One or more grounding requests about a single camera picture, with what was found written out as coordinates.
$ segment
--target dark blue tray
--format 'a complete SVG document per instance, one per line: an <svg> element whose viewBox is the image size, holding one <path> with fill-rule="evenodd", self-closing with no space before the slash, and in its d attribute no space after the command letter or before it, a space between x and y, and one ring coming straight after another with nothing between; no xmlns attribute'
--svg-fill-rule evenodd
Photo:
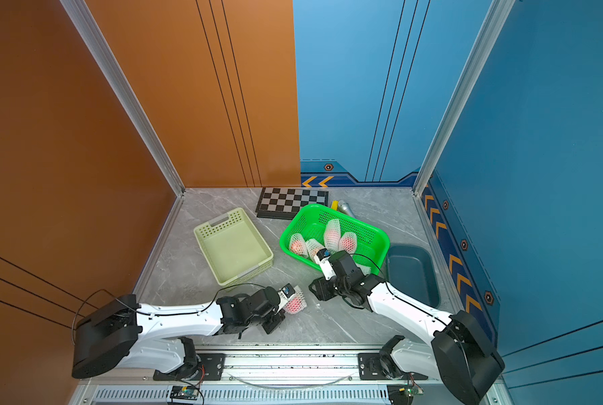
<svg viewBox="0 0 603 405"><path fill-rule="evenodd" d="M439 306L441 296L427 250L405 244L391 245L385 262L392 286L421 303L433 308Z"/></svg>

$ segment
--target green plastic basket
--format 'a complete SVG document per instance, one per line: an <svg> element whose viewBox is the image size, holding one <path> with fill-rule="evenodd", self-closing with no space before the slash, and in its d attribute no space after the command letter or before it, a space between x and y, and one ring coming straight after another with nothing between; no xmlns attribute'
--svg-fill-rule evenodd
<svg viewBox="0 0 603 405"><path fill-rule="evenodd" d="M292 253L288 248L290 244L290 236L294 233L301 233L304 240L316 239L319 243L324 244L324 230L326 223L333 218L340 220L340 229L342 234L345 232L354 232L358 236L358 248L355 253L367 256L374 261L378 267L382 267L384 258L389 250L389 237L381 229L371 226L348 215L340 213L334 209L323 206L322 204L309 204L299 210L299 213L292 219L288 228L283 231L279 239L281 249L299 260L308 264L317 271L320 266L305 259L295 253ZM371 262L362 256L353 256L355 263L360 263L363 266L371 267L373 274L378 274L378 269Z"/></svg>

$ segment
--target yellow chevron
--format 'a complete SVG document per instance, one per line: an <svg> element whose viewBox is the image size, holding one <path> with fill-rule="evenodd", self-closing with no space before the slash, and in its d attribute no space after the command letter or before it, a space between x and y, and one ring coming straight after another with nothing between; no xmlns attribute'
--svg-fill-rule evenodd
<svg viewBox="0 0 603 405"><path fill-rule="evenodd" d="M436 222L436 239L439 238L439 228L443 228L444 230L447 230L447 226L445 226L444 223L441 223L439 221Z"/></svg>
<svg viewBox="0 0 603 405"><path fill-rule="evenodd" d="M329 177L327 177L326 179L322 180L322 181L320 182L320 185L321 185L322 187L329 187L329 186L327 186L327 185L326 185L326 182L328 182L328 181L329 181L330 179L332 179L332 178L333 178L333 176L332 176L332 175L330 175L330 176L329 176Z"/></svg>
<svg viewBox="0 0 603 405"><path fill-rule="evenodd" d="M316 175L312 175L311 177L308 178L308 180L306 180L305 182L303 182L301 185L304 185L306 187L308 187L309 189L312 189L313 186L310 185L309 183L312 182L313 180L315 180L317 178Z"/></svg>
<svg viewBox="0 0 603 405"><path fill-rule="evenodd" d="M465 296L465 312L470 313L470 304L473 304L477 308L479 308L479 311L483 311L482 306L479 305L479 303L475 301L474 298L472 298L471 296Z"/></svg>
<svg viewBox="0 0 603 405"><path fill-rule="evenodd" d="M466 277L462 276L461 274L457 274L457 291L459 291L459 293L461 293L461 281L465 282L470 287L472 287L472 284L470 284L470 280L468 280Z"/></svg>
<svg viewBox="0 0 603 405"><path fill-rule="evenodd" d="M436 208L430 208L430 223L434 223L433 219L434 219L434 214L440 214L441 211L439 211Z"/></svg>
<svg viewBox="0 0 603 405"><path fill-rule="evenodd" d="M450 274L452 274L452 262L459 263L463 266L463 263L461 263L461 260L459 260L457 256L450 255Z"/></svg>
<svg viewBox="0 0 603 405"><path fill-rule="evenodd" d="M434 197L433 196L425 196L425 212L427 212L427 200L431 199L432 201L434 201Z"/></svg>

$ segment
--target blue wall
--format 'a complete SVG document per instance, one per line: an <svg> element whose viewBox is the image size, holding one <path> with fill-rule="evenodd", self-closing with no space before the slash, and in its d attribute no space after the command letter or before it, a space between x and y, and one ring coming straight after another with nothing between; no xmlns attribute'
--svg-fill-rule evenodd
<svg viewBox="0 0 603 405"><path fill-rule="evenodd" d="M416 170L490 3L294 0L301 159L359 181Z"/></svg>
<svg viewBox="0 0 603 405"><path fill-rule="evenodd" d="M436 175L499 294L500 354L603 319L603 1L515 2ZM603 323L507 371L599 345ZM603 373L537 384L600 370L603 349L505 378L517 405L603 403Z"/></svg>

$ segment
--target blue trim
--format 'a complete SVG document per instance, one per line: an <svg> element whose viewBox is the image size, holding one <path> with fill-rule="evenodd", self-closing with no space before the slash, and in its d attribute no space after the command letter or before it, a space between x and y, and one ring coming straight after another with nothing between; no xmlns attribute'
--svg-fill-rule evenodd
<svg viewBox="0 0 603 405"><path fill-rule="evenodd" d="M331 171L324 170L327 164L333 165ZM311 187L413 187L417 175L418 169L397 182L359 182L336 161L320 159L301 161L302 187L306 187L304 183Z"/></svg>
<svg viewBox="0 0 603 405"><path fill-rule="evenodd" d="M491 283L485 276L483 267L475 254L475 249L472 247L470 239L465 233L463 233L464 236L461 236L460 232L463 230L463 227L461 227L449 199L449 208L447 210L443 209L443 201L445 199L447 199L447 194L445 194L441 186L438 175L434 173L434 176L428 182L421 196L423 207L427 207L426 213L428 218L431 218L432 231L435 232L435 235L438 223L442 223L446 227L439 228L437 238L445 263L450 266L451 255L461 261L461 264L452 261L452 282L455 287L458 284L459 274L472 284L472 286L468 285L465 280L460 282L459 298L463 307L475 317L492 343L497 346L497 325L499 322L500 307L497 293L492 289ZM461 239L468 241L467 251L461 251L459 248L459 241ZM492 306L486 304L484 300L485 291L492 292L495 298ZM468 305L468 296L478 303L482 310L479 310L473 303Z"/></svg>
<svg viewBox="0 0 603 405"><path fill-rule="evenodd" d="M412 187L416 181L418 173L410 173L400 179L398 182L359 182L353 178L349 173L302 173L301 174L301 186L305 187L304 183L314 177L313 180L308 182L311 187L322 187L320 182L324 182L326 187Z"/></svg>
<svg viewBox="0 0 603 405"><path fill-rule="evenodd" d="M326 171L324 170L324 167L327 164L331 164L333 165L333 170ZM346 173L347 170L340 165L339 163L337 163L335 160L323 160L323 159L306 159L301 161L301 172L302 173L331 173L331 172L335 172L335 173Z"/></svg>

